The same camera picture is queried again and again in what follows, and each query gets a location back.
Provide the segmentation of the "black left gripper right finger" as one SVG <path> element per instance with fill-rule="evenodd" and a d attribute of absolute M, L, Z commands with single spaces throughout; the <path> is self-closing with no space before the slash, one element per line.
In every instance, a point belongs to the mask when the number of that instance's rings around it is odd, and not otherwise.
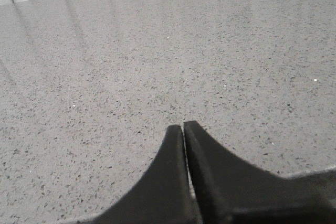
<path fill-rule="evenodd" d="M 311 186 L 234 155 L 196 121 L 184 123 L 188 166 L 204 223 L 335 223 Z"/>

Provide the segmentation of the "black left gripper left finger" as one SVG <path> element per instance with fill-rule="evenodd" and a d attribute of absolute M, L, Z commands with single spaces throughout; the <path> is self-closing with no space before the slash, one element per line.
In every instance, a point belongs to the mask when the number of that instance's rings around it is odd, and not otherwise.
<path fill-rule="evenodd" d="M 167 128 L 141 179 L 94 223 L 195 223 L 181 127 Z"/>

